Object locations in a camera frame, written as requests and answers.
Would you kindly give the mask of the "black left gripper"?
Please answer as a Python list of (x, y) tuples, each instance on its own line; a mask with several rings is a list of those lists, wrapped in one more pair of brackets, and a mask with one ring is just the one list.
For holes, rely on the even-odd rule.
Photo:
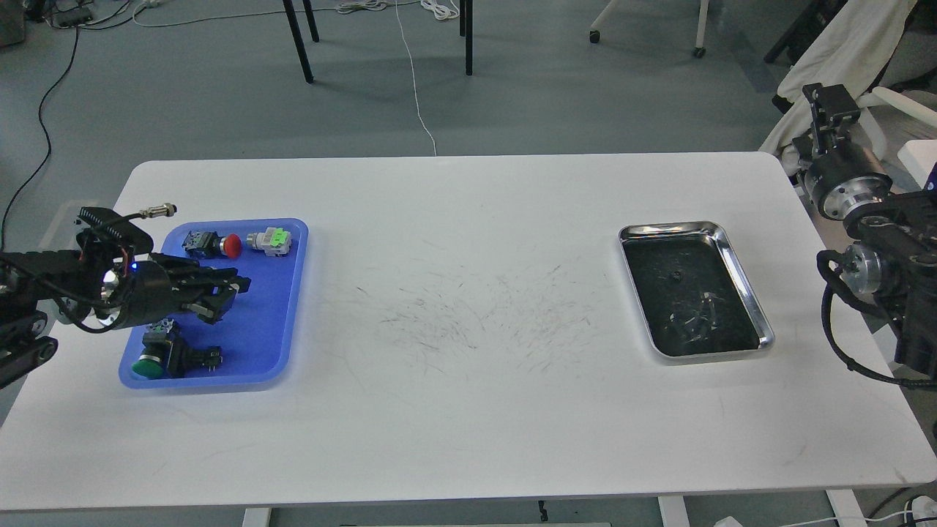
[(213, 326), (232, 308), (238, 293), (247, 293), (251, 284), (237, 268), (195, 266), (192, 259), (153, 256), (134, 264), (124, 303), (98, 311), (98, 321), (127, 328), (185, 313)]

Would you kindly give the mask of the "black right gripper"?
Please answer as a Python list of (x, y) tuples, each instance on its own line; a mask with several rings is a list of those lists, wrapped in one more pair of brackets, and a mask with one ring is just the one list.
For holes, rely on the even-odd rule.
[(810, 107), (811, 146), (790, 143), (780, 150), (780, 163), (797, 196), (809, 196), (828, 220), (844, 220), (858, 206), (883, 200), (892, 179), (871, 150), (850, 142), (850, 129), (861, 116), (856, 100), (842, 84), (811, 83), (802, 93)]

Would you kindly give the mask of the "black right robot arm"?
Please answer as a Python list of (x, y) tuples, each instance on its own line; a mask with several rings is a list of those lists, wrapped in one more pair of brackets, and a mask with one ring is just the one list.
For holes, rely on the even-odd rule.
[[(818, 271), (826, 283), (822, 327), (848, 370), (909, 390), (935, 390), (935, 193), (893, 193), (876, 156), (852, 140), (860, 107), (845, 86), (802, 87), (810, 108), (806, 133), (792, 141), (799, 156), (794, 177), (816, 212), (840, 221), (852, 239), (843, 253), (822, 250)], [(841, 349), (832, 331), (832, 300), (886, 320), (897, 338), (894, 360), (920, 374), (896, 379), (877, 373)]]

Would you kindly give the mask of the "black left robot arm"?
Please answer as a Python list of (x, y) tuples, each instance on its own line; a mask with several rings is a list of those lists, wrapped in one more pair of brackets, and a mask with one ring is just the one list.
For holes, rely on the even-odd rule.
[[(179, 313), (193, 313), (216, 324), (251, 281), (236, 268), (202, 266), (195, 259), (155, 253), (149, 234), (137, 219), (170, 217), (173, 204), (120, 214), (104, 207), (83, 207), (78, 249), (2, 254), (2, 386), (26, 377), (56, 353), (47, 336), (47, 314), (38, 303), (51, 300), (61, 317), (84, 332), (98, 334), (155, 324), (162, 337), (146, 358), (167, 373), (216, 367), (217, 347), (196, 350), (171, 323)], [(85, 320), (94, 314), (102, 326)]]

